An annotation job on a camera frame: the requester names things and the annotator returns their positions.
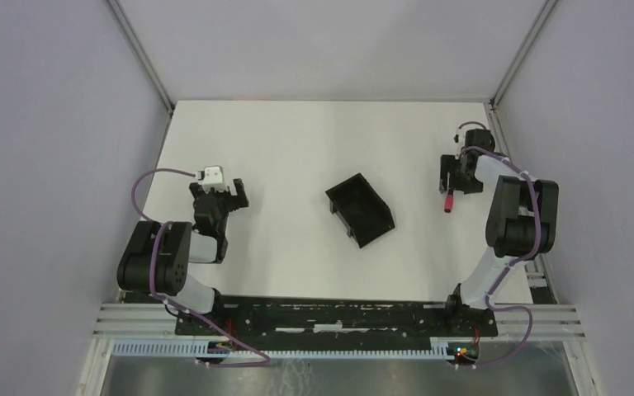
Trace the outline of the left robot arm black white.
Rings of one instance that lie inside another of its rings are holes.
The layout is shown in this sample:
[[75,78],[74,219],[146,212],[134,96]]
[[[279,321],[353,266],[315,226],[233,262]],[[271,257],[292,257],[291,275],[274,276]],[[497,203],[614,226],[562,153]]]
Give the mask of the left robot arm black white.
[[159,297],[182,312],[195,311],[194,324],[211,337],[226,325],[225,312],[215,307],[220,292],[190,276],[188,267],[224,261],[229,214],[249,207],[243,181],[235,178],[233,184],[218,190],[193,182],[192,222],[174,221],[166,228],[156,221],[138,222],[116,273],[123,291]]

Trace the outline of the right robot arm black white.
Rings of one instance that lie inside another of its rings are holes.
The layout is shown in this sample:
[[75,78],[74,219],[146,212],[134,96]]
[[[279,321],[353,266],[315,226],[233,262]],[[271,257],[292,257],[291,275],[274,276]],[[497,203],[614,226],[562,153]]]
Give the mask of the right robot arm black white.
[[454,194],[493,192],[485,223],[487,248],[473,272],[447,297],[443,323],[464,337],[492,313],[494,298],[516,269],[549,252],[556,237],[559,186],[514,165],[496,151],[492,132],[477,122],[462,124],[463,145],[440,158],[443,209],[453,209]]

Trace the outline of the red black screwdriver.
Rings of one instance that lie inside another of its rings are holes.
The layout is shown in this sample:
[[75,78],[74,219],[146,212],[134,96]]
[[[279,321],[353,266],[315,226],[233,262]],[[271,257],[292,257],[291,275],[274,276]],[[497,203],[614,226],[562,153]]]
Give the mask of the red black screwdriver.
[[449,189],[444,200],[443,210],[445,213],[451,213],[454,207],[454,190]]

